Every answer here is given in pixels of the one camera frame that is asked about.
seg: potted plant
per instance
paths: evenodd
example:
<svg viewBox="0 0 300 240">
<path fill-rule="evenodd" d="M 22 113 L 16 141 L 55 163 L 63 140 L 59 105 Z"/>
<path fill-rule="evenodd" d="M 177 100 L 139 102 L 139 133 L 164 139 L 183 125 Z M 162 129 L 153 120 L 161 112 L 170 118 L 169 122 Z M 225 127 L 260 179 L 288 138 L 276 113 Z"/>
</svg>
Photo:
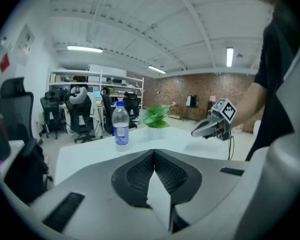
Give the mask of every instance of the potted plant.
<svg viewBox="0 0 300 240">
<path fill-rule="evenodd" d="M 168 116 L 169 105 L 158 105 L 148 108 L 147 112 L 142 115 L 142 122 L 148 126 L 149 137 L 157 140 L 162 137 L 162 128 L 169 125 L 163 119 Z"/>
</svg>

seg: green plant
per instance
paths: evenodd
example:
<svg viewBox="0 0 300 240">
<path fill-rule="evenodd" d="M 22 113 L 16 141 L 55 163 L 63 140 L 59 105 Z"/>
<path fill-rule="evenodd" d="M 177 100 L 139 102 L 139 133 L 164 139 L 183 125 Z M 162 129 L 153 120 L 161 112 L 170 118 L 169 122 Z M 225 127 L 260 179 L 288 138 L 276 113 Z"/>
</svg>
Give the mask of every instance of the green plant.
<svg viewBox="0 0 300 240">
<path fill-rule="evenodd" d="M 170 106 L 158 105 L 148 108 L 147 112 L 142 115 L 142 122 L 151 128 L 165 128 L 168 127 L 163 119 L 168 116 Z"/>
</svg>

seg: fluorescent light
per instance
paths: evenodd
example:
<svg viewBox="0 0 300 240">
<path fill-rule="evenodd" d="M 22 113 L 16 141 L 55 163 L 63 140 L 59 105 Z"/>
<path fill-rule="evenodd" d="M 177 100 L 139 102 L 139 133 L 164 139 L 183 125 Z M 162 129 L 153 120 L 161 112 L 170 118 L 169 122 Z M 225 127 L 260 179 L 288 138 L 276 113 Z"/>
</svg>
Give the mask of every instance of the fluorescent light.
<svg viewBox="0 0 300 240">
<path fill-rule="evenodd" d="M 162 71 L 162 70 L 160 70 L 160 69 L 157 69 L 157 68 L 155 68 L 155 67 L 153 67 L 153 66 L 148 66 L 148 68 L 149 69 L 152 69 L 152 70 L 155 70 L 155 71 L 158 71 L 158 72 L 160 72 L 160 73 L 162 73 L 162 74 L 165 74 L 166 72 L 164 72 L 164 71 Z"/>
<path fill-rule="evenodd" d="M 232 60 L 234 59 L 234 49 L 233 48 L 227 48 L 226 49 L 226 66 L 231 67 L 232 66 Z"/>
<path fill-rule="evenodd" d="M 85 51 L 85 52 L 95 52 L 95 53 L 102 53 L 102 49 L 96 48 L 89 48 L 89 47 L 80 47 L 80 46 L 67 46 L 68 50 L 71 51 Z"/>
</svg>

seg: white plant pot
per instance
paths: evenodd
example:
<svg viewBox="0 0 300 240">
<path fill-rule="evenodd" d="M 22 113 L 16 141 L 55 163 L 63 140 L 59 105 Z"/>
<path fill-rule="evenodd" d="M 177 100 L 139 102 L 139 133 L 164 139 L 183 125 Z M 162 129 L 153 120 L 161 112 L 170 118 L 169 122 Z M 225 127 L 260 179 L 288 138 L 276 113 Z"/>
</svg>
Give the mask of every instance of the white plant pot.
<svg viewBox="0 0 300 240">
<path fill-rule="evenodd" d="M 159 140 L 162 138 L 162 129 L 161 128 L 148 128 L 148 135 L 150 140 Z"/>
</svg>

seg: white ceiling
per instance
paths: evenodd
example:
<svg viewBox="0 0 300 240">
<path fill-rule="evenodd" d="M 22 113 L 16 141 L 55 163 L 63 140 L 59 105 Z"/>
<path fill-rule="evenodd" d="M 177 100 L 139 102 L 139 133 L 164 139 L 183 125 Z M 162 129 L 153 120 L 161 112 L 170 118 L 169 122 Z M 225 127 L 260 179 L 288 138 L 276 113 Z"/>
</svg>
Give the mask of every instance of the white ceiling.
<svg viewBox="0 0 300 240">
<path fill-rule="evenodd" d="M 257 69 L 272 14 L 256 0 L 50 0 L 49 9 L 63 67 L 99 64 L 144 74 L 153 65 L 174 75 L 217 72 L 226 66 L 227 47 L 234 47 L 229 72 Z M 104 53 L 67 51 L 67 45 Z"/>
</svg>

